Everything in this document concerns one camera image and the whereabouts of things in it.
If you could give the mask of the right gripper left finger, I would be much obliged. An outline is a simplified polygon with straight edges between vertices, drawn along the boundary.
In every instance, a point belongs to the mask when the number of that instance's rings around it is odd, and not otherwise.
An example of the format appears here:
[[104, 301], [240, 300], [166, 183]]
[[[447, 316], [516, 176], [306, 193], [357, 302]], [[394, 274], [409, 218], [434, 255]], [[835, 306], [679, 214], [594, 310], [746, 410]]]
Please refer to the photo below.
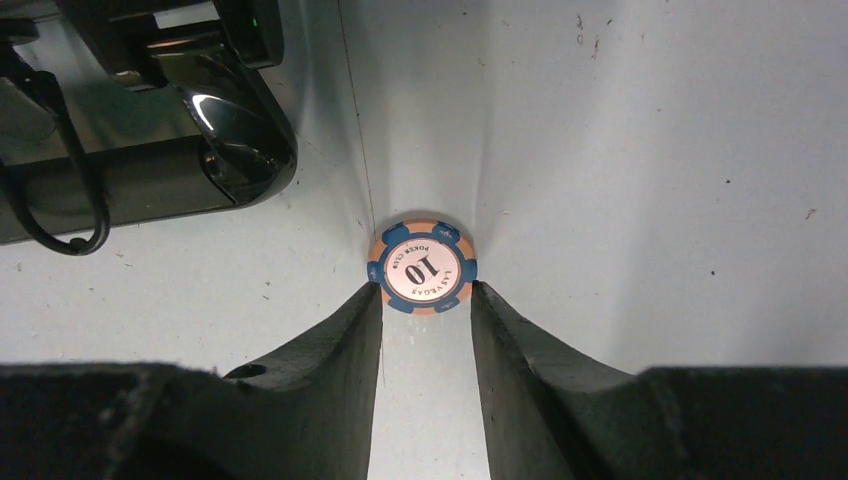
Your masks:
[[364, 479], [379, 287], [226, 375], [167, 363], [5, 364], [5, 479]]

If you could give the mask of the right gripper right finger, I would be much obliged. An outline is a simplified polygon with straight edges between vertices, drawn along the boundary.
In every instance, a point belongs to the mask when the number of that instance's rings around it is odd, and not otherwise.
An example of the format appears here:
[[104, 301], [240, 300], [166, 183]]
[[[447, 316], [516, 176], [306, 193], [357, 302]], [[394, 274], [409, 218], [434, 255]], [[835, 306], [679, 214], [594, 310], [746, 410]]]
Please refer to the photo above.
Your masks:
[[565, 344], [475, 282], [470, 320], [495, 479], [843, 479], [843, 367], [653, 367]]

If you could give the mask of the poker chip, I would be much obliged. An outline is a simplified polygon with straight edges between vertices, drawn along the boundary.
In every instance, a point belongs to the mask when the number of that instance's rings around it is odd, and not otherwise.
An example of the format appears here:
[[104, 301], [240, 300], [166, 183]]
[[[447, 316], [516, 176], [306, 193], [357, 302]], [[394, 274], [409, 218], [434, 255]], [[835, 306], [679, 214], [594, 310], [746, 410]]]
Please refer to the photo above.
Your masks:
[[478, 276], [471, 236], [436, 219], [408, 219], [387, 228], [372, 244], [368, 280], [383, 302], [410, 315], [451, 310], [471, 295]]

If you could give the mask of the black poker set case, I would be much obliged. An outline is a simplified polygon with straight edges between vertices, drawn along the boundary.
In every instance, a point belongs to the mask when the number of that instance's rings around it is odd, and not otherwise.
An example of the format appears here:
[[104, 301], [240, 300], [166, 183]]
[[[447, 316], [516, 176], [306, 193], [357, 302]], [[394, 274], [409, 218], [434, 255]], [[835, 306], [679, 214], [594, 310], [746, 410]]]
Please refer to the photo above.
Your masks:
[[275, 1], [5, 1], [1, 241], [99, 250], [113, 228], [247, 207], [298, 147], [262, 77]]

